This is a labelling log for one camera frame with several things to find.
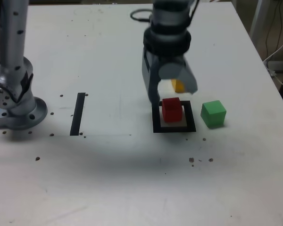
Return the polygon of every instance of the table surface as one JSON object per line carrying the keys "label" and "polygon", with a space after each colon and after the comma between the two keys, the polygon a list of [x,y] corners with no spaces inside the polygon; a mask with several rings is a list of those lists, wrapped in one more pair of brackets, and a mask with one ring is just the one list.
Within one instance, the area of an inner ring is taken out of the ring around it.
{"label": "table surface", "polygon": [[[25,56],[49,114],[0,130],[0,226],[283,226],[283,101],[232,4],[200,4],[189,28],[199,91],[159,85],[191,101],[187,134],[153,134],[137,8],[151,5],[29,7]],[[71,137],[78,92],[83,136]],[[213,100],[223,128],[200,117]]]}

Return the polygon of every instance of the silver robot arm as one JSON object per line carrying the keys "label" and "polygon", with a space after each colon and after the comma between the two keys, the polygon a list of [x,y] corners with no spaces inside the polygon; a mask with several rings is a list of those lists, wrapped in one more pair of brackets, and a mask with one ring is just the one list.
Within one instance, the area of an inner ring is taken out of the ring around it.
{"label": "silver robot arm", "polygon": [[[190,47],[191,35],[187,27],[192,21],[199,1],[153,2],[152,15],[148,21],[150,27],[144,32],[142,56],[142,75],[152,105],[159,105],[158,83],[161,79],[180,80],[185,91],[191,94],[198,89],[196,79],[183,55]],[[194,2],[195,6],[190,16],[190,8]]]}
{"label": "silver robot arm", "polygon": [[33,66],[24,57],[29,0],[3,0],[0,12],[0,129],[28,129],[47,115],[31,90]]}

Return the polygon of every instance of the black square outline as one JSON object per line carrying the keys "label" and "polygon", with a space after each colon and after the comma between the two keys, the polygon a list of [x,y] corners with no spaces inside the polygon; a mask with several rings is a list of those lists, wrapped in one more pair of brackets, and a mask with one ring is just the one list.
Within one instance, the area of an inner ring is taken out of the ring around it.
{"label": "black square outline", "polygon": [[184,114],[187,126],[180,127],[161,127],[159,107],[162,106],[160,101],[158,106],[152,106],[153,133],[189,133],[196,132],[193,112],[190,101],[180,101],[184,108]]}

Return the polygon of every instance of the yellow cube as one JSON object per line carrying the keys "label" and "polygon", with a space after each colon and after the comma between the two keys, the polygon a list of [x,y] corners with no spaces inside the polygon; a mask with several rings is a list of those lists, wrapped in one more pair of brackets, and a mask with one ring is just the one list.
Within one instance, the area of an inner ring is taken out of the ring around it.
{"label": "yellow cube", "polygon": [[185,92],[183,83],[177,79],[172,79],[172,86],[173,86],[175,93]]}

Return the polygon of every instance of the cube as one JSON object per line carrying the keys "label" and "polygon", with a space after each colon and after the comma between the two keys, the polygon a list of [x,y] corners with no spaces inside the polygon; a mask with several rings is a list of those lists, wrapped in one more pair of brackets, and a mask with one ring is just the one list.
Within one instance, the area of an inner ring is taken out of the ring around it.
{"label": "cube", "polygon": [[181,121],[183,118],[183,108],[178,97],[162,100],[162,115],[165,122]]}
{"label": "cube", "polygon": [[207,127],[221,127],[224,124],[226,109],[219,100],[202,104],[201,117]]}
{"label": "cube", "polygon": [[172,82],[172,86],[173,86],[175,93],[184,93],[185,92],[184,85],[180,80],[172,79],[171,82]]}

